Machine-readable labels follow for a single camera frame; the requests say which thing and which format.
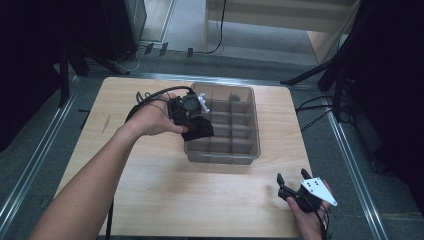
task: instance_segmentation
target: hand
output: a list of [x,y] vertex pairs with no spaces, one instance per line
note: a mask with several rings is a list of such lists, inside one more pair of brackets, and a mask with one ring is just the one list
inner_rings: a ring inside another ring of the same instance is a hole
[[187,131],[185,126],[175,125],[168,117],[166,102],[170,98],[175,98],[173,93],[164,94],[159,100],[152,101],[138,110],[130,120],[124,125],[131,128],[137,138],[143,135],[157,135],[164,132],[174,132],[181,134]]
[[[331,192],[330,187],[328,186],[326,181],[323,181],[327,189]],[[293,212],[293,215],[296,219],[297,227],[299,228],[300,234],[303,239],[305,240],[312,240],[312,239],[322,239],[321,237],[321,224],[315,215],[315,213],[305,213],[303,212],[297,202],[292,198],[287,198],[287,203],[290,207],[290,209]],[[330,204],[326,201],[322,202],[322,205],[324,205],[325,209],[327,211],[330,209]],[[324,215],[325,215],[325,209],[321,206],[321,209],[318,211],[319,216],[321,217],[322,221],[324,222]]]

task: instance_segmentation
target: table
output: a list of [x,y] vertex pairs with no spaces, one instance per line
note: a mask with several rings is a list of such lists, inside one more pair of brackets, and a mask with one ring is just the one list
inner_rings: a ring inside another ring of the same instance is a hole
[[[121,126],[140,91],[190,86],[188,81],[107,78],[75,147],[59,192]],[[254,89],[261,155],[251,165],[189,162],[180,135],[137,141],[116,196],[112,234],[186,237],[296,237],[287,204],[277,196],[277,173],[294,189],[310,172],[290,92]],[[177,95],[184,90],[174,91]],[[105,233],[105,225],[100,234]]]
[[[223,3],[206,0],[205,52],[208,21],[221,21]],[[359,4],[360,0],[228,0],[224,21],[306,30],[317,60],[322,63],[331,58],[337,41],[348,33]]]

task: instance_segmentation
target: translucent storage box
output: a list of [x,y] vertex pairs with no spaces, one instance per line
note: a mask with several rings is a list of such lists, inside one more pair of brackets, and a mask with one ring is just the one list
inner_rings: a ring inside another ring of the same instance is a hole
[[255,96],[251,87],[194,83],[205,93],[215,136],[185,142],[189,161],[249,165],[260,155]]

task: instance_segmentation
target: person's left hand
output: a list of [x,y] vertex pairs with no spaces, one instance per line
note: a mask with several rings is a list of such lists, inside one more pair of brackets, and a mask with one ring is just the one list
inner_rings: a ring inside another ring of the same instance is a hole
[[187,127],[175,125],[168,116],[166,102],[175,97],[173,93],[163,94],[159,100],[150,102],[134,113],[125,125],[129,126],[137,137],[153,136],[164,132],[177,134],[186,132]]

